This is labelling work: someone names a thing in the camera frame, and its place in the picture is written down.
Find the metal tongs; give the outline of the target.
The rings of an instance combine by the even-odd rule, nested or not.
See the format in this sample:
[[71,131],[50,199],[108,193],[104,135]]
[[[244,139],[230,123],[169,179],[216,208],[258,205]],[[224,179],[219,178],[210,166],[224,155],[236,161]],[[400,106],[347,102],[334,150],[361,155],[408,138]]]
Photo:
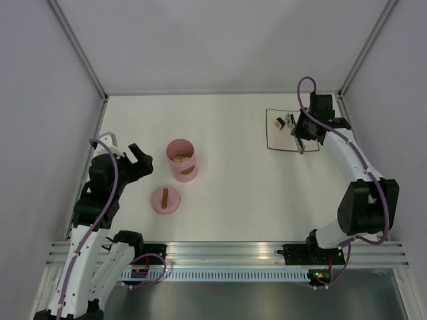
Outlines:
[[301,154],[301,155],[303,155],[306,147],[305,147],[303,141],[299,137],[297,137],[296,134],[294,133],[295,128],[296,128],[296,121],[295,121],[293,113],[292,113],[292,115],[293,115],[292,116],[292,125],[290,127],[290,129],[291,129],[291,136],[294,138],[294,141],[296,143],[296,147],[297,147],[298,153]]

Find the round beige bun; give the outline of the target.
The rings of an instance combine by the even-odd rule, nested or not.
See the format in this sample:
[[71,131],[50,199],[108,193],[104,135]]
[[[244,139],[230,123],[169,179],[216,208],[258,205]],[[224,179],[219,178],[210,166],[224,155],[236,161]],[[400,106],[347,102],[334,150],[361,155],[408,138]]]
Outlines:
[[186,156],[182,156],[182,155],[177,155],[175,157],[173,157],[171,160],[174,163],[185,163],[186,161],[189,161],[191,159],[191,157],[186,157]]

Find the pink cylindrical lunch box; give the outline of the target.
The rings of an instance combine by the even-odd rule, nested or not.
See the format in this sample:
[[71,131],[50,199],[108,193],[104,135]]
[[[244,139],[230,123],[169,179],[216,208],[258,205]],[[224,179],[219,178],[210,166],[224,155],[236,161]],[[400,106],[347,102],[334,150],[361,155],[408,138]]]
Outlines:
[[195,149],[191,142],[185,139],[175,139],[166,148],[166,156],[174,179],[188,183],[198,174]]

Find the pink lunch box lid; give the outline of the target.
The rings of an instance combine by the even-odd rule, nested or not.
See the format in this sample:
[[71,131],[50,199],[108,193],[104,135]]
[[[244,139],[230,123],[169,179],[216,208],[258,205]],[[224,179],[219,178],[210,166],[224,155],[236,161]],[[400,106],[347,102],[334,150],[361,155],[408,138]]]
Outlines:
[[181,195],[177,189],[164,186],[156,189],[151,196],[151,206],[156,213],[169,215],[177,211],[181,204]]

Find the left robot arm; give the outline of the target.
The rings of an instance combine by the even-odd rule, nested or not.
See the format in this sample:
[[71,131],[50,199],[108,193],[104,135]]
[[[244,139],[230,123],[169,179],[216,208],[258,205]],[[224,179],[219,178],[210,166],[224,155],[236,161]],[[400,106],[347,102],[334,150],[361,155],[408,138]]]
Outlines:
[[122,271],[145,258],[142,234],[120,231],[112,239],[105,261],[96,266],[125,187],[152,174],[153,158],[135,143],[128,147],[135,162],[99,139],[91,139],[90,143],[105,151],[91,161],[89,181],[73,209],[71,243],[63,273],[52,300],[35,313],[35,319],[102,319]]

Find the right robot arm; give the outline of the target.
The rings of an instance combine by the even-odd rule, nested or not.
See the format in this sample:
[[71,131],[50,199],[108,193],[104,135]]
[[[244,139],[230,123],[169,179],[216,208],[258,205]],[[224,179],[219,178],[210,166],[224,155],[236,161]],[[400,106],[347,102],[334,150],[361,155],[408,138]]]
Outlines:
[[396,180],[384,178],[367,160],[350,124],[335,116],[332,96],[312,91],[309,107],[302,107],[297,119],[287,115],[286,123],[298,153],[304,153],[306,141],[316,142],[334,157],[348,182],[337,217],[307,236],[306,259],[320,263],[329,251],[355,239],[371,245],[385,242],[394,223],[400,187]]

